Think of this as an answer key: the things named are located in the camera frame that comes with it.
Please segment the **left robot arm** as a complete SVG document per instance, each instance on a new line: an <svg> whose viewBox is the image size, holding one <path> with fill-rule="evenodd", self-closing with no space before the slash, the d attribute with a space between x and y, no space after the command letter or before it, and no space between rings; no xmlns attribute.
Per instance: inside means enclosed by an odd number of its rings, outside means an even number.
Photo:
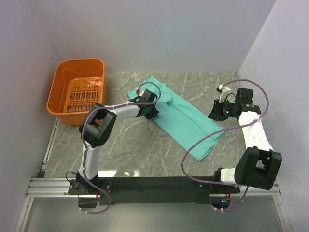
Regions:
<svg viewBox="0 0 309 232"><path fill-rule="evenodd" d="M101 148L109 139L115 123L129 118L155 118L159 113L155 104L160 96L147 89L137 90L137 96L125 103L112 106L96 103L92 106L79 126L83 143L82 163L75 179L70 181L69 195L103 191L102 184L98 182L98 160Z"/></svg>

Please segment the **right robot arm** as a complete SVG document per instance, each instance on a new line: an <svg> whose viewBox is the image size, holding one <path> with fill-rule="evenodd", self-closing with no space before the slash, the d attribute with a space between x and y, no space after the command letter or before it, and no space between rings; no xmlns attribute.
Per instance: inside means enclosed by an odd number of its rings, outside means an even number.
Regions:
<svg viewBox="0 0 309 232"><path fill-rule="evenodd" d="M253 104L253 91L237 89L234 102L227 99L232 94L229 87L220 85L217 91L220 97L214 100L208 118L215 121L235 118L242 126L246 150L235 168L223 168L220 176L212 180L213 190L222 193L229 184L270 190L281 166L282 156L273 150L267 140L260 108Z"/></svg>

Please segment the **orange plastic basket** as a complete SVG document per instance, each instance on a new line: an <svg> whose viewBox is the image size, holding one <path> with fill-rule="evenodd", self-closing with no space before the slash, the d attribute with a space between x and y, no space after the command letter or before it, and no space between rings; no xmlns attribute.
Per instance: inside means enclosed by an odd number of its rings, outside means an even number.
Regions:
<svg viewBox="0 0 309 232"><path fill-rule="evenodd" d="M79 126L91 107L106 103L105 64L97 58L70 59L58 65L47 110L68 126Z"/></svg>

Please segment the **teal t shirt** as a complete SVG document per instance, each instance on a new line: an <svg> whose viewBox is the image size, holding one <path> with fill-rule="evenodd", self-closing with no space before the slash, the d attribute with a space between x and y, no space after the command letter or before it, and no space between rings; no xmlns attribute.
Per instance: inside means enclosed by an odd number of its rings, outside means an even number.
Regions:
<svg viewBox="0 0 309 232"><path fill-rule="evenodd" d="M161 97L156 103L159 114L154 122L185 150L212 132L222 129L165 83L154 77L145 79L144 83L140 90L147 89L155 94L161 91Z"/></svg>

